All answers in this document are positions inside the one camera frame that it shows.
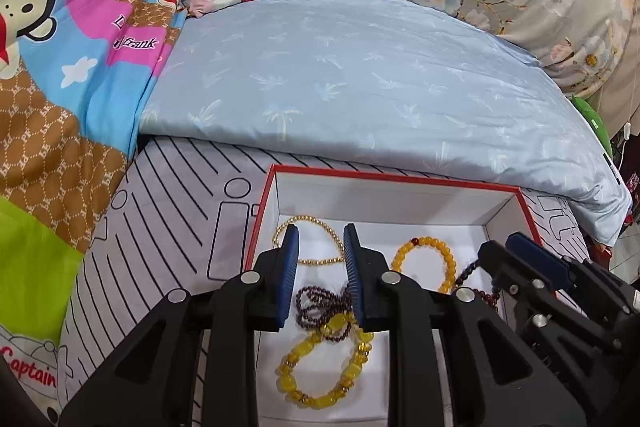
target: black line pattern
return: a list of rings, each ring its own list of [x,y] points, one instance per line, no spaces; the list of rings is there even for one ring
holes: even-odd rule
[[[142,291],[140,291],[140,286],[138,286],[138,281],[136,280],[135,277],[133,277],[133,274],[131,272],[131,267],[129,266],[129,261],[127,261],[127,256],[124,254],[124,251],[122,249],[122,245],[120,244],[120,240],[118,238],[118,234],[117,233],[115,234],[115,237],[116,237],[116,243],[118,244],[118,249],[120,249],[120,254],[122,254],[122,260],[124,261],[124,264],[127,267],[127,271],[129,272],[129,276],[131,277],[131,280],[133,281],[133,285],[136,287],[136,290],[138,290],[138,293],[140,294],[140,298],[145,303],[146,311],[151,311],[151,308],[149,307],[149,303],[146,302],[144,294],[142,293]]]
[[[99,229],[100,237],[94,236],[94,239],[101,241],[92,243],[76,280],[61,339],[61,344],[71,346],[67,360],[72,360],[74,366],[81,366],[74,372],[75,377],[71,376],[65,381],[65,389],[69,386],[68,399],[72,398],[86,380],[87,373],[82,375],[82,372],[88,367],[87,364],[94,363],[94,360],[98,362],[98,350],[103,356],[108,356],[113,346],[118,344],[115,328],[124,337],[138,322],[134,312],[142,318],[158,301],[159,296],[165,295],[174,287],[191,288],[191,283],[194,283],[196,288],[207,288],[206,285],[212,281],[220,283],[230,277],[231,273],[227,273],[227,270],[237,272],[242,269],[247,236],[258,212],[264,180],[269,170],[267,165],[271,164],[389,172],[426,178],[446,177],[320,156],[273,153],[188,138],[153,137],[134,161],[132,176],[129,177],[127,173],[121,183],[119,191],[126,194],[127,198],[118,200],[114,208],[109,209],[108,215],[103,217],[103,225],[109,219],[108,228],[102,226]],[[231,197],[225,194],[224,187],[232,178],[238,178],[238,172],[242,172],[242,178],[250,187],[245,195],[242,195],[244,190],[230,192]],[[152,178],[157,178],[158,183],[151,181]],[[545,248],[555,255],[563,252],[576,259],[587,256],[580,235],[567,231],[566,227],[570,227],[571,223],[575,224],[575,219],[564,200],[526,188],[523,188],[522,193],[534,216]],[[240,204],[247,209],[246,219],[242,219],[244,214],[238,212],[239,219],[232,232],[227,228],[229,224],[220,221],[220,212],[229,203]],[[562,211],[568,220],[550,221],[552,216],[560,216]],[[556,222],[564,230],[561,235],[561,230],[556,230]],[[231,238],[230,233],[237,234],[238,237]],[[218,270],[218,257],[215,264],[211,260],[213,245],[220,240],[223,240],[223,245],[227,241],[237,244],[238,250],[242,245],[242,253],[237,256],[234,254],[230,260],[221,260],[220,266],[225,268],[220,269],[225,273],[210,273],[211,269]],[[132,284],[126,281],[127,277],[131,278]],[[82,331],[76,324],[76,319],[82,322],[81,315],[84,315],[89,333],[86,333],[84,324],[80,325]],[[104,330],[104,339],[98,328]],[[98,350],[91,345],[92,341]],[[93,354],[89,352],[89,347],[94,349]],[[206,347],[201,347],[204,356]],[[204,383],[204,375],[197,375],[197,379]],[[194,420],[193,425],[199,425],[199,422]]]
[[[118,319],[116,318],[116,314],[113,312],[113,307],[111,307],[111,301],[109,300],[109,297],[107,296],[107,291],[104,289],[104,283],[102,282],[102,276],[100,275],[100,270],[98,270],[98,264],[95,262],[95,257],[94,257],[94,252],[91,253],[91,259],[92,261],[94,261],[94,267],[95,267],[95,272],[98,276],[98,280],[100,281],[100,288],[102,288],[102,293],[104,294],[104,299],[107,301],[107,306],[109,307],[109,311],[111,312],[111,316],[113,317],[113,321],[118,325],[118,329],[120,330],[120,333],[122,333],[122,336],[124,337],[124,330],[122,329],[122,326],[120,325],[120,323],[118,322]]]
[[[216,174],[219,174],[218,170],[217,170],[213,165],[211,165],[211,163],[209,162],[209,160],[207,160],[207,158],[205,157],[205,155],[204,155],[204,154],[202,154],[202,152],[200,151],[200,149],[198,149],[198,148],[195,146],[195,144],[193,143],[193,141],[191,141],[191,138],[188,138],[188,139],[187,139],[187,141],[188,141],[191,145],[193,145],[193,148],[198,152],[198,154],[199,154],[199,155],[200,155],[200,157],[205,161],[205,163],[206,163],[209,167],[211,167],[211,169],[212,169],[213,171],[215,171],[215,173],[216,173]]]
[[[235,163],[233,163],[233,162],[229,159],[229,156],[227,156],[225,153],[223,153],[223,152],[220,150],[220,147],[218,147],[218,146],[217,146],[215,143],[213,143],[213,142],[209,142],[209,143],[213,146],[213,148],[214,148],[216,151],[218,151],[218,152],[222,155],[222,157],[223,157],[226,161],[228,161],[228,162],[229,162],[229,164],[230,164],[230,165],[231,165],[231,166],[232,166],[236,171],[238,171],[238,172],[242,173],[242,171],[241,171],[241,170],[240,170],[240,169],[235,165]]]
[[[187,187],[184,186],[184,183],[182,183],[182,180],[180,179],[180,176],[178,176],[178,174],[175,173],[175,169],[173,168],[173,166],[171,165],[171,162],[166,158],[166,156],[164,155],[164,151],[162,151],[162,147],[160,147],[160,144],[156,141],[156,139],[154,138],[154,142],[156,144],[156,146],[158,147],[158,150],[160,151],[162,158],[164,158],[165,163],[168,165],[168,167],[171,169],[171,172],[174,173],[175,179],[178,180],[178,183],[180,184],[180,187],[182,187],[182,190],[185,191],[185,193],[188,195],[188,197],[191,199],[191,201],[193,201],[193,204],[196,206],[196,208],[200,211],[200,213],[202,214],[202,217],[204,217],[205,219],[207,219],[207,214],[204,213],[204,210],[199,206],[198,202],[195,200],[195,198],[191,195],[190,191],[187,189]]]
[[[151,161],[151,158],[149,158],[149,154],[148,152],[146,152],[146,147],[143,150],[143,153],[145,153],[146,159],[149,161],[149,166],[151,167],[151,170],[154,172],[154,174],[156,175],[156,178],[158,178],[158,181],[160,182],[161,187],[164,189],[164,193],[167,195],[167,197],[169,198],[169,201],[172,202],[172,205],[175,207],[175,210],[178,212],[178,215],[182,218],[182,220],[184,221],[185,225],[187,226],[187,228],[190,230],[190,232],[193,234],[193,237],[196,239],[196,241],[200,244],[200,246],[202,246],[202,241],[200,240],[200,238],[198,237],[198,234],[196,234],[193,231],[193,228],[191,228],[191,225],[189,224],[189,221],[187,221],[184,217],[184,214],[182,213],[182,211],[180,210],[180,207],[175,204],[175,200],[172,197],[172,195],[169,193],[169,191],[166,189],[166,186],[164,185],[164,182],[162,181],[162,178],[158,175],[158,171],[156,171],[156,168],[154,167],[154,163]]]
[[[198,173],[194,170],[194,168],[191,166],[191,164],[187,161],[187,158],[184,157],[184,154],[182,154],[182,151],[180,150],[180,148],[175,144],[174,139],[171,138],[170,136],[168,137],[169,141],[172,143],[172,145],[174,146],[175,150],[177,150],[178,154],[180,155],[180,158],[183,159],[184,163],[188,166],[188,168],[191,170],[191,172],[193,172],[193,175],[196,176],[196,179],[202,184],[202,186],[205,188],[205,190],[209,193],[209,196],[213,197],[213,192],[211,192],[211,189],[209,188],[209,186],[202,181],[202,178],[200,178],[200,176],[198,176]]]
[[[107,338],[109,339],[109,343],[111,344],[111,348],[113,349],[115,348],[115,344],[113,344],[113,341],[111,340],[111,335],[109,335],[109,330],[105,327],[104,322],[102,321],[102,317],[100,316],[100,310],[98,309],[98,306],[95,304],[94,293],[91,291],[91,286],[89,286],[89,279],[86,276],[86,263],[82,263],[82,273],[84,274],[84,284],[86,285],[86,288],[89,290],[89,296],[91,297],[91,302],[94,304],[95,314],[97,315],[98,320],[100,320],[102,329],[104,330],[104,333],[106,333]]]
[[[133,202],[135,203],[135,205],[136,205],[136,209],[138,210],[138,214],[140,215],[140,219],[142,220],[142,222],[143,222],[143,223],[144,223],[144,225],[145,225],[146,232],[148,233],[149,238],[151,238],[151,242],[155,245],[156,250],[158,250],[158,253],[159,253],[160,257],[161,257],[161,258],[162,258],[162,260],[164,261],[164,265],[167,267],[167,270],[169,270],[169,272],[171,273],[171,275],[174,277],[174,280],[175,280],[175,282],[177,283],[177,285],[178,285],[179,287],[182,287],[182,284],[180,283],[180,281],[178,281],[178,278],[176,277],[176,275],[175,275],[175,273],[174,273],[173,269],[171,268],[171,265],[169,264],[169,262],[167,261],[166,257],[165,257],[165,256],[164,256],[164,254],[162,253],[162,250],[160,250],[160,247],[158,247],[158,243],[156,243],[156,240],[155,240],[155,238],[154,238],[153,234],[151,233],[151,230],[149,230],[149,226],[148,226],[148,224],[146,223],[145,216],[144,216],[144,214],[142,213],[142,211],[140,210],[140,205],[138,204],[138,200],[136,199],[136,195],[135,195],[135,194],[132,194],[132,196],[133,196]]]
[[[160,209],[158,208],[158,205],[156,204],[156,201],[154,200],[153,196],[151,195],[151,192],[149,191],[149,187],[146,186],[145,179],[142,177],[142,174],[140,173],[140,169],[138,168],[137,161],[134,161],[133,165],[136,168],[136,171],[138,171],[138,176],[140,178],[140,181],[142,182],[142,185],[145,187],[146,193],[148,194],[149,199],[151,200],[151,203],[153,203],[153,206],[156,209],[156,212],[158,213],[158,216],[162,220],[162,223],[164,223],[166,231],[169,232],[169,235],[174,240],[175,246],[178,247],[178,250],[180,250],[180,253],[185,258],[185,260],[187,261],[189,266],[191,266],[191,269],[193,270],[193,272],[196,273],[197,272],[196,267],[193,266],[193,263],[191,262],[191,259],[189,259],[187,254],[184,253],[184,250],[182,249],[182,246],[180,245],[180,243],[178,243],[178,240],[175,238],[174,232],[172,232],[171,228],[169,227],[169,225],[164,220],[164,216],[162,215],[162,212],[160,212]]]
[[[140,245],[138,244],[138,240],[136,239],[136,234],[134,234],[133,230],[131,229],[131,225],[129,224],[129,219],[127,219],[126,212],[122,213],[122,217],[124,218],[124,222],[126,223],[127,228],[129,229],[129,233],[131,234],[131,238],[133,239],[133,244],[136,245],[136,250],[138,250],[138,253],[140,254],[140,259],[142,259],[142,263],[145,265],[146,270],[148,270],[148,272],[149,272],[149,277],[151,277],[151,280],[154,282],[154,285],[156,285],[156,288],[158,288],[158,293],[160,295],[163,295],[162,288],[160,287],[160,285],[158,284],[158,281],[154,277],[154,273],[149,268],[149,265],[146,262],[145,256],[142,255],[142,250],[140,250]],[[120,248],[120,253],[122,254],[122,256],[124,258],[125,255],[124,255],[124,252],[122,251],[122,248]]]

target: bead bracelet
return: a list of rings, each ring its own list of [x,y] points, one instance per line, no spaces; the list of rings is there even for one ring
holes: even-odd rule
[[[325,264],[333,264],[333,263],[343,263],[344,261],[344,245],[342,244],[342,240],[338,237],[337,233],[334,232],[328,224],[324,221],[320,221],[317,217],[314,216],[305,216],[303,214],[299,214],[298,216],[289,217],[284,223],[282,223],[273,234],[273,248],[280,247],[280,234],[292,223],[296,221],[309,221],[310,223],[314,223],[319,227],[322,227],[326,233],[328,233],[331,238],[334,240],[334,243],[338,247],[338,251],[340,252],[340,257],[332,257],[330,259],[298,259],[298,264],[310,264],[313,266],[324,266]]]
[[[311,353],[323,340],[331,339],[335,333],[340,332],[347,325],[351,325],[354,331],[353,338],[356,349],[349,365],[340,375],[338,383],[327,394],[317,398],[300,391],[296,379],[293,377],[293,369],[300,361],[300,358]],[[299,407],[312,407],[313,409],[331,407],[338,400],[344,398],[350,388],[354,386],[354,381],[362,372],[362,366],[369,360],[369,352],[372,349],[370,342],[372,340],[373,333],[365,333],[358,327],[353,312],[335,314],[327,324],[321,326],[319,330],[313,331],[282,359],[282,363],[276,370],[279,375],[276,381],[278,390],[281,393],[286,393],[287,397]]]
[[[391,261],[391,270],[402,273],[402,262],[404,261],[407,253],[412,251],[415,247],[432,247],[440,252],[447,269],[445,273],[445,280],[440,285],[440,288],[438,288],[438,291],[440,293],[450,293],[456,281],[456,262],[453,260],[453,254],[447,246],[447,243],[436,239],[435,237],[414,237],[411,241],[404,243],[402,247],[398,248],[396,256],[393,261]]]

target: metal screw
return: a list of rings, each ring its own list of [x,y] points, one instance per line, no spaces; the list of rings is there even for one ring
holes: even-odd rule
[[[260,280],[260,274],[258,272],[253,271],[253,270],[249,270],[248,272],[244,272],[240,276],[240,280],[244,284],[255,284]]]
[[[400,282],[400,279],[400,274],[391,270],[386,271],[382,274],[382,282],[386,282],[387,284],[398,284]]]
[[[539,313],[537,315],[533,315],[531,322],[533,322],[533,325],[537,328],[544,328],[547,324],[549,324],[549,319],[546,318],[545,315]]]
[[[182,288],[174,288],[167,294],[166,298],[169,302],[176,304],[178,302],[184,301],[187,298],[187,292]]]
[[[463,302],[471,302],[476,298],[476,294],[471,288],[467,288],[466,286],[462,286],[462,288],[458,288],[456,290],[456,297],[458,300]]]

